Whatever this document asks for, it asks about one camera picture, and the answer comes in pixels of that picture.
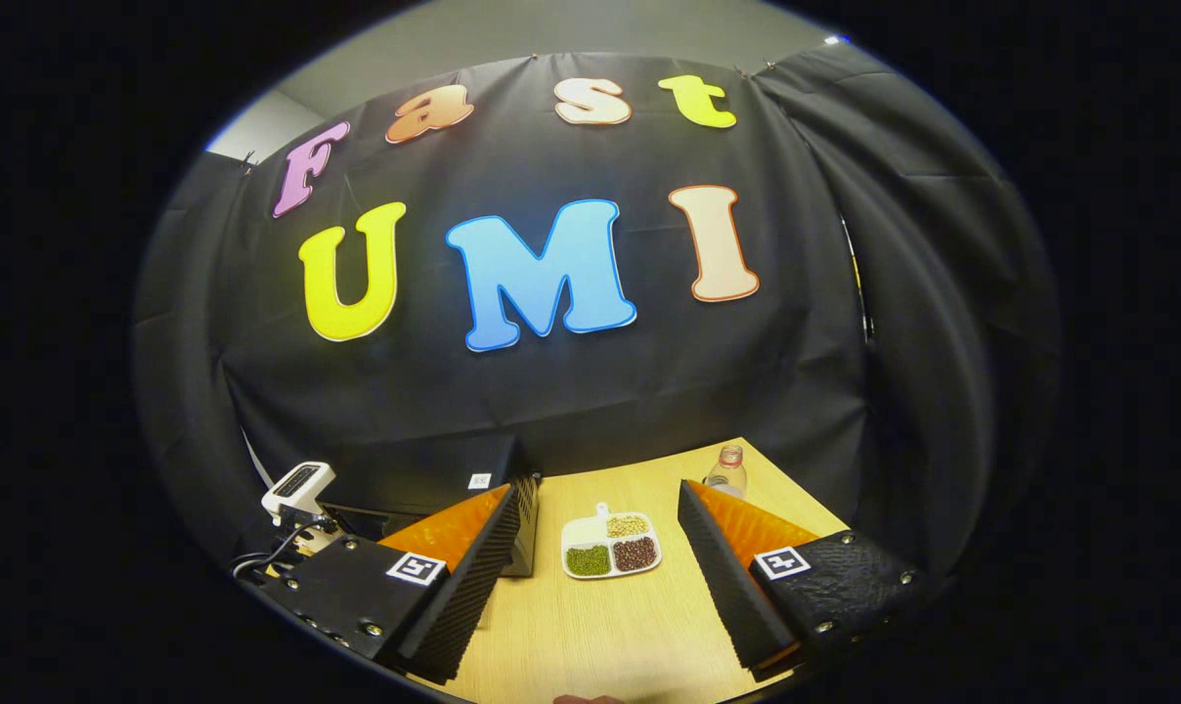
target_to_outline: bottle cap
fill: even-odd
[[[737,468],[743,461],[743,449],[738,445],[725,445],[720,449],[720,463],[727,468]]]

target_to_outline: plastic bottle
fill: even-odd
[[[712,471],[703,477],[703,484],[725,491],[731,496],[743,498],[746,495],[746,470],[743,469],[743,449],[738,445],[725,445]]]

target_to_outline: wooden table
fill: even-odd
[[[742,437],[647,463],[546,477],[537,491],[531,578],[501,578],[457,678],[435,690],[483,704],[608,695],[627,704],[723,702],[763,683],[738,667],[730,635],[677,522],[679,481],[702,480],[720,445],[743,446],[746,500],[820,536],[847,526]],[[652,571],[576,580],[560,567],[560,529],[614,513],[647,514],[661,545]]]

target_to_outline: blue letter m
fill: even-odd
[[[634,304],[621,294],[612,223],[619,210],[611,201],[574,201],[555,214],[541,258],[504,219],[471,219],[446,233],[446,243],[461,250],[469,279],[474,330],[464,343],[474,352],[509,347],[520,339],[520,326],[504,318],[502,295],[541,338],[552,332],[555,307],[565,281],[569,311],[565,326],[573,332],[626,326],[634,321]]]

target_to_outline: ceiling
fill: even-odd
[[[377,94],[497,59],[612,52],[755,72],[831,34],[758,0],[433,0],[328,48],[243,111],[209,150],[254,151],[257,162]]]

